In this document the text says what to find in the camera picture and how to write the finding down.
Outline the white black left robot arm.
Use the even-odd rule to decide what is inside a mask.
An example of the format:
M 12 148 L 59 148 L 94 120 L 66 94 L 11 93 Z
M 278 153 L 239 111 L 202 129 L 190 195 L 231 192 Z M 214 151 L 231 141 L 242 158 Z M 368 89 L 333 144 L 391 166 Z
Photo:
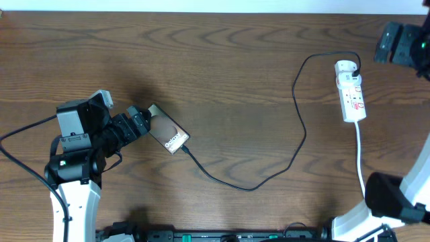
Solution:
M 51 151 L 45 176 L 68 214 L 54 217 L 54 240 L 60 241 L 59 224 L 66 223 L 68 241 L 95 241 L 106 160 L 150 131 L 151 112 L 130 106 L 125 114 L 110 116 L 109 106 L 97 96 L 57 107 L 56 117 L 61 136 L 55 143 L 63 152 Z

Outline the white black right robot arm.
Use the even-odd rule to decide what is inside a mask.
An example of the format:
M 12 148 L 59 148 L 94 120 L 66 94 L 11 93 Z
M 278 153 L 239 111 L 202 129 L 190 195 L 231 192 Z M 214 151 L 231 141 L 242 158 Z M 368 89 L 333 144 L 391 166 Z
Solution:
M 389 22 L 374 61 L 410 67 L 429 78 L 429 20 L 416 26 Z M 372 173 L 360 183 L 363 200 L 321 229 L 322 241 L 394 241 L 391 230 L 429 223 L 429 143 L 404 177 Z

